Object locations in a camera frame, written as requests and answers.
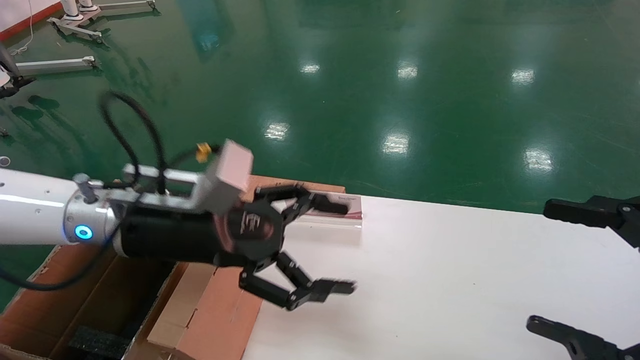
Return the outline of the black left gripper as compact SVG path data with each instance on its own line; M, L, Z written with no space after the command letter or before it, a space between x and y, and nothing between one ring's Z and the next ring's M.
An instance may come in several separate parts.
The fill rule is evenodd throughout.
M294 199L294 203L281 213L269 204L288 199ZM116 252L128 258L246 265L238 287L288 312L308 302L324 303L331 295L355 292L357 283L352 280L311 279L286 251L281 251L285 226L311 210L346 215L347 203L334 202L326 194L314 193L300 184L256 187L254 200L260 202L238 202L224 214L134 209L119 228ZM294 289L257 276L272 264Z

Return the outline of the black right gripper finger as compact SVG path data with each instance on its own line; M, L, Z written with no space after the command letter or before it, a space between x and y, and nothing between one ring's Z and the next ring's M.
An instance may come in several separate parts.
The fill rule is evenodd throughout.
M640 197L627 199L594 195L585 202L549 199L543 209L547 219L610 228L629 246L640 246Z
M593 333L551 321L545 317L535 315L528 317L526 329L535 335L561 344L572 360L638 360L640 358L638 343L621 349Z

